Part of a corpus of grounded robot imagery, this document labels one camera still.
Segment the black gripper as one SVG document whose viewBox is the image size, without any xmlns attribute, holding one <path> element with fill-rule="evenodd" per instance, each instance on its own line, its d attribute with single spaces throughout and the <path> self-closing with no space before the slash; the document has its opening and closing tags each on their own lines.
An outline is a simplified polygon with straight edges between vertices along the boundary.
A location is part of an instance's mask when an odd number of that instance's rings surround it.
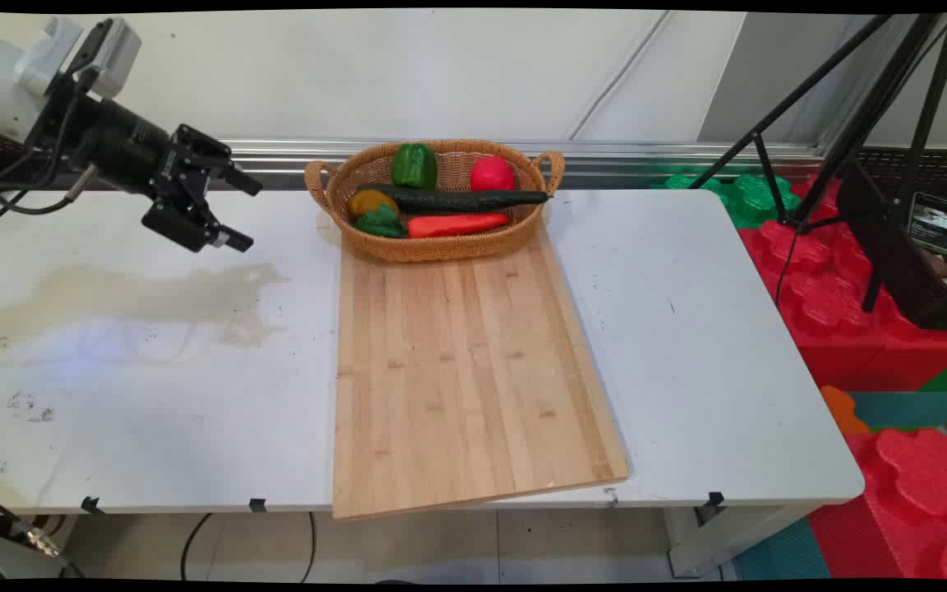
<svg viewBox="0 0 947 592">
<path fill-rule="evenodd" d="M 249 196 L 258 195 L 263 183 L 233 160 L 232 147 L 187 124 L 173 133 L 178 176 L 153 177 L 169 143 L 164 128 L 124 106 L 82 97 L 69 120 L 69 169 L 94 165 L 98 178 L 117 190 L 149 197 L 144 228 L 188 251 L 249 250 L 252 237 L 218 221 L 206 195 L 213 179 Z"/>
</svg>

